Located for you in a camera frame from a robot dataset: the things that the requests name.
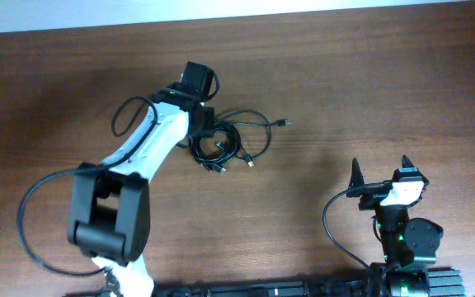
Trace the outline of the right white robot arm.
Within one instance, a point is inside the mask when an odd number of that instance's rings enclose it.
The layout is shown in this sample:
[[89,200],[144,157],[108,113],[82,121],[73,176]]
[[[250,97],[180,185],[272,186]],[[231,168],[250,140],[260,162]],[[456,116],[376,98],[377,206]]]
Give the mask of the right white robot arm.
[[408,211],[422,200],[429,180],[407,156],[389,180],[371,186],[360,165],[352,160],[348,197],[360,199],[360,210],[374,212],[374,233],[382,245],[384,262],[370,265],[367,280],[372,296],[429,296],[428,268],[436,263],[436,251],[444,230]]

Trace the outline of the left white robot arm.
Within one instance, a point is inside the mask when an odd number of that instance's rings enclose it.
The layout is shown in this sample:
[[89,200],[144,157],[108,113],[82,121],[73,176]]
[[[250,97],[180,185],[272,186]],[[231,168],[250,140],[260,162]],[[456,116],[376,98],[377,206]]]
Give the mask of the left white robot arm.
[[154,282],[143,250],[150,233],[149,183],[174,146],[187,136],[214,132],[205,102],[218,86],[215,71],[188,62],[178,82],[144,98],[148,114],[100,164],[82,163],[73,179],[68,241],[106,277],[95,296],[150,296]]

